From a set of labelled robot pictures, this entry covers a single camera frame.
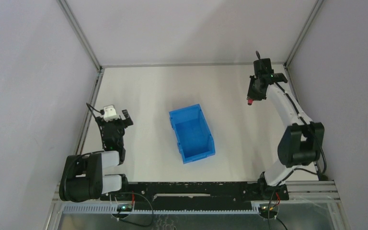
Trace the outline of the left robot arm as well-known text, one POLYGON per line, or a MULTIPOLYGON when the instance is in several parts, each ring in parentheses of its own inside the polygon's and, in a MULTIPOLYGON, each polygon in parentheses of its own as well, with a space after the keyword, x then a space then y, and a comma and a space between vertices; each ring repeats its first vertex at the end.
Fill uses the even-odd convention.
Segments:
POLYGON ((67 157, 59 185, 62 201, 79 203, 98 199, 110 192, 120 200, 129 197, 131 188, 126 176, 105 173, 107 168, 119 166, 125 161, 125 129, 133 125, 133 121, 127 110, 123 110, 122 114, 124 119, 109 106, 102 117, 95 118, 102 150, 67 157))

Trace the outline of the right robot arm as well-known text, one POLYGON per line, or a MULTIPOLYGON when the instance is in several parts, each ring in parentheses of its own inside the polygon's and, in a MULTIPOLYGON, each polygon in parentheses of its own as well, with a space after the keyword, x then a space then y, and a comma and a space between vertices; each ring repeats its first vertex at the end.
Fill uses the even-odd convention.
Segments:
POLYGON ((283 73, 272 69, 269 58, 258 57, 253 62, 254 75, 250 77, 247 104, 269 100, 274 105, 284 126, 284 133, 277 146, 278 159, 261 173, 258 195, 271 199, 294 171, 323 156, 324 126, 314 122, 302 109, 292 93, 286 90, 288 80, 283 73))

